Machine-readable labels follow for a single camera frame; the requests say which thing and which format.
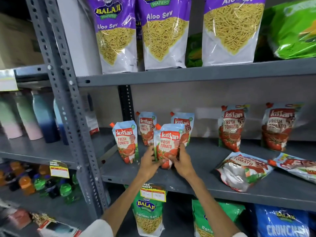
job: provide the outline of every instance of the hand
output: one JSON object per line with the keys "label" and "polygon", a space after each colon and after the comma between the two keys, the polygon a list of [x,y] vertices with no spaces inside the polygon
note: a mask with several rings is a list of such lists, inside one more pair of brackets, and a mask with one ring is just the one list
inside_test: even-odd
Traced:
{"label": "hand", "polygon": [[154,146],[151,145],[148,147],[144,156],[141,158],[139,171],[137,173],[137,177],[141,178],[145,183],[149,179],[151,179],[156,173],[158,167],[160,167],[167,159],[160,159],[159,161],[155,161],[155,157],[152,156],[154,154]]}
{"label": "hand", "polygon": [[180,144],[180,160],[177,160],[176,157],[172,155],[169,155],[169,159],[173,162],[177,172],[183,178],[188,179],[189,177],[196,175],[191,163],[191,158],[186,152],[185,145],[183,143]]}

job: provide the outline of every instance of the white sleeve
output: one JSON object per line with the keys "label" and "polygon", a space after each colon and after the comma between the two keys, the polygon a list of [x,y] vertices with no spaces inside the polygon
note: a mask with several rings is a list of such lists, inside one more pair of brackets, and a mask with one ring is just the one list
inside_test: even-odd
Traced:
{"label": "white sleeve", "polygon": [[113,231],[105,220],[96,220],[81,233],[80,237],[113,237]]}
{"label": "white sleeve", "polygon": [[247,235],[245,235],[244,233],[240,232],[235,234],[233,237],[247,237]]}

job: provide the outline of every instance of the green snack bag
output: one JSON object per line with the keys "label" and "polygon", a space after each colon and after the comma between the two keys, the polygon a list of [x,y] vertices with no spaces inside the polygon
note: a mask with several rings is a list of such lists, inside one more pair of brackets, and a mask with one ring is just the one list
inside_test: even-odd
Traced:
{"label": "green snack bag", "polygon": [[281,59],[316,56],[316,0],[296,0],[264,11],[262,25]]}
{"label": "green snack bag", "polygon": [[[237,217],[242,213],[245,207],[241,204],[231,204],[218,202],[225,213],[232,221],[236,221]],[[195,237],[214,237],[213,230],[210,227],[204,210],[198,200],[192,199],[192,210],[194,218],[194,236]]]}
{"label": "green snack bag", "polygon": [[162,223],[163,202],[144,198],[138,192],[132,203],[137,231],[141,236],[159,237],[165,229]]}
{"label": "green snack bag", "polygon": [[189,36],[185,55],[186,67],[202,66],[202,33]]}

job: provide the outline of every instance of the orange bottle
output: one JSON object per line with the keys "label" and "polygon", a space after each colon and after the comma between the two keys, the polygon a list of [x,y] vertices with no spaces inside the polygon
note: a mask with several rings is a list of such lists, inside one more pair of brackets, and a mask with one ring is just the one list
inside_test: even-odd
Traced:
{"label": "orange bottle", "polygon": [[5,186],[6,181],[5,181],[5,175],[2,170],[0,170],[0,186]]}
{"label": "orange bottle", "polygon": [[40,166],[39,166],[39,173],[40,173],[42,176],[51,175],[51,171],[50,171],[50,169],[49,169],[49,166],[48,166],[48,165],[40,165]]}
{"label": "orange bottle", "polygon": [[24,168],[22,167],[19,161],[11,162],[10,167],[16,176],[21,175],[22,173],[25,172]]}
{"label": "orange bottle", "polygon": [[31,195],[35,193],[35,188],[31,178],[28,175],[23,175],[19,180],[19,185],[23,190],[24,195]]}

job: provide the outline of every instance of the blue gradient bottle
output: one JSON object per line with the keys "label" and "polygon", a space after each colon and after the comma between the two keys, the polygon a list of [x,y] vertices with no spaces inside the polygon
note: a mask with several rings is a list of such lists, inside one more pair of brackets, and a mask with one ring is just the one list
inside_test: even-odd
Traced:
{"label": "blue gradient bottle", "polygon": [[61,135],[61,139],[62,139],[64,145],[69,145],[68,140],[67,140],[67,136],[66,136],[66,131],[64,128],[64,124],[61,120],[61,115],[60,115],[60,112],[59,112],[59,109],[58,109],[58,106],[56,103],[56,99],[54,99],[54,111],[55,111],[55,116],[56,116],[56,123],[57,123],[57,126],[59,128],[59,133]]}
{"label": "blue gradient bottle", "polygon": [[45,100],[38,91],[32,91],[33,109],[37,122],[42,129],[46,143],[53,143],[60,140],[60,136],[55,123],[53,110],[48,107]]}

